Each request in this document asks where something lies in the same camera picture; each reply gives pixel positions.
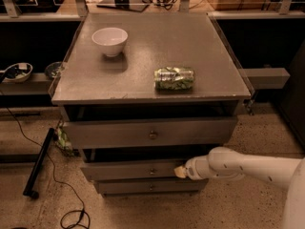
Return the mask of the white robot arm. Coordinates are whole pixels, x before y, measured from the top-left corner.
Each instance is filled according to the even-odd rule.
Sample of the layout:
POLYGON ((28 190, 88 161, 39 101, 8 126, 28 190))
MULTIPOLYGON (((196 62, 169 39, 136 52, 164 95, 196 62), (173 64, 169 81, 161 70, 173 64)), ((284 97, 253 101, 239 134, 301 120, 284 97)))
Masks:
POLYGON ((305 158, 244 155, 226 147, 215 147, 205 156, 188 159, 176 167, 180 178, 239 180, 244 176, 287 190, 281 229, 305 227, 305 158))

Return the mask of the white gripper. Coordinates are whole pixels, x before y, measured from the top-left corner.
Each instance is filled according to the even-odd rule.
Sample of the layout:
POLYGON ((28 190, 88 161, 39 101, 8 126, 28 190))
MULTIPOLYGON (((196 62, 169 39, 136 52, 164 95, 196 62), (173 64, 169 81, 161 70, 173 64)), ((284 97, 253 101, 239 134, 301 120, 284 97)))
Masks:
POLYGON ((190 178, 192 180, 201 180, 206 178, 218 178, 215 162, 210 156, 196 156, 189 159, 185 166, 175 167, 174 173, 179 178, 190 178))

